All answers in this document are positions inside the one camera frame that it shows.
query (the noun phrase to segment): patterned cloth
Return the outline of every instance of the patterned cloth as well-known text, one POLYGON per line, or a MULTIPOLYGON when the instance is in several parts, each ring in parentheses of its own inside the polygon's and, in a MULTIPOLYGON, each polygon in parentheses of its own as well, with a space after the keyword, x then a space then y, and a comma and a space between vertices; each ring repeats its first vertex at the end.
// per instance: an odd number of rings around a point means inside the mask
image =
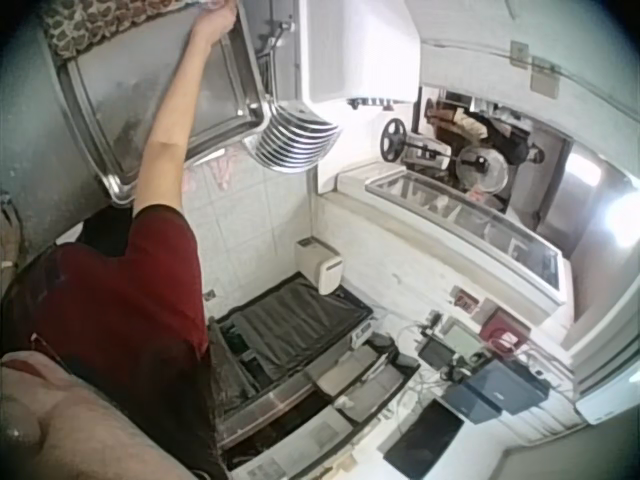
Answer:
POLYGON ((51 0, 41 16, 49 45, 63 60, 132 26, 200 0, 51 0))

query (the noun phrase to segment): metal tray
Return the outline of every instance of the metal tray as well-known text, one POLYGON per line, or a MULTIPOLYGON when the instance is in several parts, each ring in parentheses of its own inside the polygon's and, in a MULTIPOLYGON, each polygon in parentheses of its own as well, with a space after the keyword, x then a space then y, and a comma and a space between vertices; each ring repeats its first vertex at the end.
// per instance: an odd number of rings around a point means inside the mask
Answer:
MULTIPOLYGON (((233 30, 205 67, 187 165, 260 132, 270 114, 241 6, 233 30)), ((133 28, 59 71, 88 156, 113 202, 134 195, 142 151, 200 9, 190 7, 133 28)))

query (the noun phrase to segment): kitchen counter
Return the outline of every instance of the kitchen counter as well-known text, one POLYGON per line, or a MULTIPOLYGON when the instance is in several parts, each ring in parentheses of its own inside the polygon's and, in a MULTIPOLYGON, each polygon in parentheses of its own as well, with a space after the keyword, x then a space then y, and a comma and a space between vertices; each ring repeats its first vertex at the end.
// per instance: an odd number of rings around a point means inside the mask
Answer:
POLYGON ((109 204, 69 129, 52 59, 35 20, 0 64, 0 189, 22 221, 28 258, 109 204))

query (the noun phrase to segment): red sleeve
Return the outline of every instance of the red sleeve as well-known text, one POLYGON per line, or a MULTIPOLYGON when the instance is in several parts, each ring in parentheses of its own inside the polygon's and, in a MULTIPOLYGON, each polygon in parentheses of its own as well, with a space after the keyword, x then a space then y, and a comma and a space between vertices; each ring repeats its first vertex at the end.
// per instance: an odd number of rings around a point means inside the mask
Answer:
POLYGON ((164 205, 141 210, 121 261, 141 301, 154 304, 157 320, 204 353, 208 340, 198 247, 183 215, 164 205))

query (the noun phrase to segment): floor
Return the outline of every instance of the floor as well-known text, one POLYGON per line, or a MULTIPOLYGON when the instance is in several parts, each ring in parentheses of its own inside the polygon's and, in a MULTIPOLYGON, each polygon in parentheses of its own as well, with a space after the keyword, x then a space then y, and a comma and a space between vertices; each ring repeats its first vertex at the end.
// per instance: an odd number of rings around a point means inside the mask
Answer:
POLYGON ((197 240, 207 317, 255 298, 295 271, 294 245, 311 234, 305 174, 261 167, 241 148, 186 171, 183 205, 197 240), (230 172, 218 167, 229 161, 230 172))

